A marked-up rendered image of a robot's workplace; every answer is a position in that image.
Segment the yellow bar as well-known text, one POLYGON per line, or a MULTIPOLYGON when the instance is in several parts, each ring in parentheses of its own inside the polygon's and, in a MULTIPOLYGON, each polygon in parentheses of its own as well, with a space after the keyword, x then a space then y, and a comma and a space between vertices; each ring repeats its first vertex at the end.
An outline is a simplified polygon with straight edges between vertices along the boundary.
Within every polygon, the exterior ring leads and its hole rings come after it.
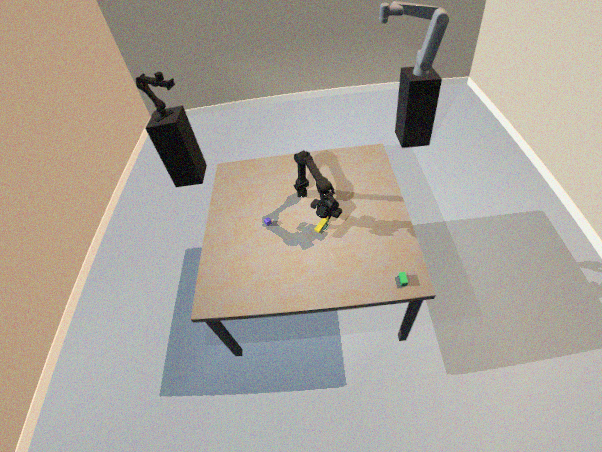
POLYGON ((320 231, 323 229, 323 227, 326 225, 326 223, 329 221, 329 218, 322 218, 322 220, 319 222, 319 224, 315 227, 314 231, 320 233, 320 231))

